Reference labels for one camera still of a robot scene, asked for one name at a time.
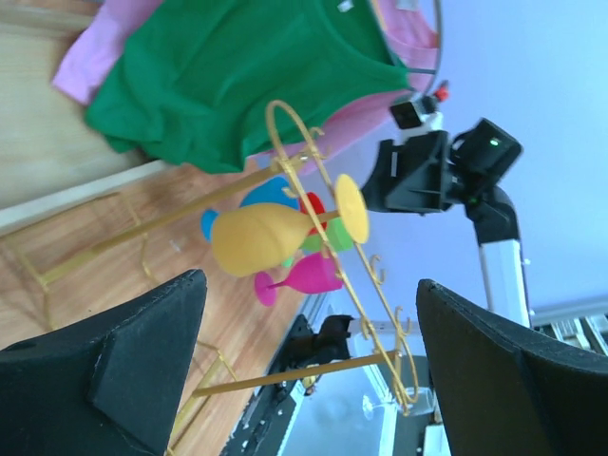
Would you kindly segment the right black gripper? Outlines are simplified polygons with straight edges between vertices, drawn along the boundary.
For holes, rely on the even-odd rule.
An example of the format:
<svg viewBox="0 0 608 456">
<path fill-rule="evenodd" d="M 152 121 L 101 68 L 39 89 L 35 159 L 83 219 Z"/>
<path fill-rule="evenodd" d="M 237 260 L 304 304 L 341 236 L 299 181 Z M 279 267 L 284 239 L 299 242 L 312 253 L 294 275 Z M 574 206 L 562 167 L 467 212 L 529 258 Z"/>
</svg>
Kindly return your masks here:
<svg viewBox="0 0 608 456">
<path fill-rule="evenodd" d="M 473 204 L 468 168 L 456 158 L 471 132 L 451 140 L 445 130 L 379 143 L 370 176 L 361 188 L 369 210 L 378 213 L 430 214 L 456 204 Z"/>
</svg>

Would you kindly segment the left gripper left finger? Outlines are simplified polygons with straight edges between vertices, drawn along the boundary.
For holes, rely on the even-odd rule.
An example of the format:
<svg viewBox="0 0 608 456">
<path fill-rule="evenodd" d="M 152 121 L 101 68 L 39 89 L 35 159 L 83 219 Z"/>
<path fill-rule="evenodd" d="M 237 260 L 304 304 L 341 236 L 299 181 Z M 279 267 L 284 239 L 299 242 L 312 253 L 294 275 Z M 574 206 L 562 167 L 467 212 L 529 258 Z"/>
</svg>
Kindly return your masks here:
<svg viewBox="0 0 608 456">
<path fill-rule="evenodd" d="M 162 455 L 207 292 L 193 269 L 1 351 L 4 455 Z"/>
</svg>

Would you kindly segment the blue wine glass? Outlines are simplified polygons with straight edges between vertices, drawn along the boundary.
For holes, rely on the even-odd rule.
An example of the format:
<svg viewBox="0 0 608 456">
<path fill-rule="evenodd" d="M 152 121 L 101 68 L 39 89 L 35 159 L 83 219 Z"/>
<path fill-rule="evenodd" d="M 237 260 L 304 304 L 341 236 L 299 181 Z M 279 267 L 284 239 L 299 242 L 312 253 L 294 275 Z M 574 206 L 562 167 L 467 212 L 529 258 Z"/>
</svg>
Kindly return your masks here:
<svg viewBox="0 0 608 456">
<path fill-rule="evenodd" d="M 285 193 L 285 189 L 288 187 L 289 183 L 286 178 L 282 176 L 273 177 L 251 190 L 243 198 L 239 206 L 245 207 L 259 203 L 276 203 L 288 206 L 292 209 L 298 209 L 298 199 L 289 197 Z M 219 212 L 213 209 L 208 209 L 201 215 L 200 229 L 207 241 L 211 241 L 213 225 L 218 216 Z"/>
</svg>

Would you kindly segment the pink wine glass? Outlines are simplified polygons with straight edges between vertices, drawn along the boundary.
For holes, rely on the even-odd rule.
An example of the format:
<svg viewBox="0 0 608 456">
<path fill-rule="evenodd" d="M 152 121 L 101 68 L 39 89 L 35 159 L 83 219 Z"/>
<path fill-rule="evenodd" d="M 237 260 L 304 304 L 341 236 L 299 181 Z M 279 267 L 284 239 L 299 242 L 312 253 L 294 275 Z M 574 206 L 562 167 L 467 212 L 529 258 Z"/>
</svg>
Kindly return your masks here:
<svg viewBox="0 0 608 456">
<path fill-rule="evenodd" d="M 338 277 L 334 261 L 322 253 L 301 258 L 288 275 L 274 281 L 266 272 L 255 276 L 254 291 L 257 299 L 267 307 L 276 303 L 277 290 L 288 287 L 305 295 L 315 295 L 341 289 L 343 281 Z"/>
</svg>

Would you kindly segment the yellow wine glass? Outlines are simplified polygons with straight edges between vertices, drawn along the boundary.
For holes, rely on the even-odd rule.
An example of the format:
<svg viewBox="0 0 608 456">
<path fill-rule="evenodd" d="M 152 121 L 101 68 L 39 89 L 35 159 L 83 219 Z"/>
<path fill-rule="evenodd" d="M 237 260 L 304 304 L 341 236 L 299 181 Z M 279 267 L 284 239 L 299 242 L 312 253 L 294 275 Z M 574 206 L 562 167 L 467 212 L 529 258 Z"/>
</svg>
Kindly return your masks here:
<svg viewBox="0 0 608 456">
<path fill-rule="evenodd" d="M 316 214 L 297 181 L 294 189 L 308 214 L 276 203 L 259 203 L 218 215 L 212 230 L 211 250 L 220 269 L 235 277 L 251 276 L 272 269 L 300 248 L 312 228 L 322 238 L 321 252 L 336 257 L 321 223 L 341 219 L 351 240 L 365 243 L 370 220 L 363 194 L 352 177 L 341 174 L 330 184 L 334 209 Z"/>
</svg>

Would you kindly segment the red wine glass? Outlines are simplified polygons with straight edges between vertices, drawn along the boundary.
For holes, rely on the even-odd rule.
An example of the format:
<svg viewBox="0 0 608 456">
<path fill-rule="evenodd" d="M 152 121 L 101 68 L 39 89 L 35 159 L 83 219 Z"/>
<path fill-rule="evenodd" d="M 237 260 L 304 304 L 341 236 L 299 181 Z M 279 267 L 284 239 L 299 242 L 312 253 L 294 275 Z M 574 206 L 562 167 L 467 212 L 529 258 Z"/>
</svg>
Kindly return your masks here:
<svg viewBox="0 0 608 456">
<path fill-rule="evenodd" d="M 314 192 L 308 192 L 308 193 L 306 193 L 306 196 L 307 196 L 308 201 L 311 204 L 311 206 L 312 206 L 312 208 L 313 208 L 313 210 L 314 210 L 314 212 L 316 214 L 319 215 L 319 214 L 324 214 L 326 212 L 325 211 L 325 206 L 324 206 L 322 200 L 320 199 L 320 197 L 316 193 L 314 193 Z M 299 204 L 299 211 L 301 213 L 303 213 L 303 214 L 308 214 L 308 210 L 307 210 L 307 208 L 306 208 L 306 206 L 304 204 L 304 199 L 303 198 L 299 198 L 298 199 L 298 204 Z M 328 222 L 322 222 L 321 223 L 322 229 L 324 231 L 327 228 L 327 224 L 328 224 Z M 316 230 L 316 228 L 312 228 L 309 231 L 308 236 L 313 236 L 313 235 L 316 235 L 317 233 L 318 233 L 318 230 Z"/>
</svg>

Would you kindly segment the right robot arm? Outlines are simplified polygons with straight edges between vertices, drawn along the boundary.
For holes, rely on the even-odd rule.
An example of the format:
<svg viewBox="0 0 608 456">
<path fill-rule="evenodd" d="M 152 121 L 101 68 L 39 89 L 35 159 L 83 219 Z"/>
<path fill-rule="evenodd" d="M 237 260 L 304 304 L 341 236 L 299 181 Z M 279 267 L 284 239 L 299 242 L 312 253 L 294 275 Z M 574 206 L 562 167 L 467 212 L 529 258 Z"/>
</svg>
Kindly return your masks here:
<svg viewBox="0 0 608 456">
<path fill-rule="evenodd" d="M 378 213 L 425 216 L 462 205 L 474 227 L 488 309 L 528 327 L 517 211 L 499 186 L 522 152 L 515 138 L 487 119 L 455 137 L 425 129 L 400 143 L 383 140 L 362 194 Z"/>
</svg>

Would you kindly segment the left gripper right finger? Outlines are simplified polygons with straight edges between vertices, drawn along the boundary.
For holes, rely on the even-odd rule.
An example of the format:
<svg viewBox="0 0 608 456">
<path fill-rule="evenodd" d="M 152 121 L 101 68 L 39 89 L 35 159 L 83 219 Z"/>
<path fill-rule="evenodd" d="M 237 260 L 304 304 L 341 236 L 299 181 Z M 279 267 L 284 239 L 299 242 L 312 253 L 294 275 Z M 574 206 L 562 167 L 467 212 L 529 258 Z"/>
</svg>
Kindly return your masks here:
<svg viewBox="0 0 608 456">
<path fill-rule="evenodd" d="M 607 359 L 418 283 L 418 323 L 454 455 L 604 455 Z"/>
</svg>

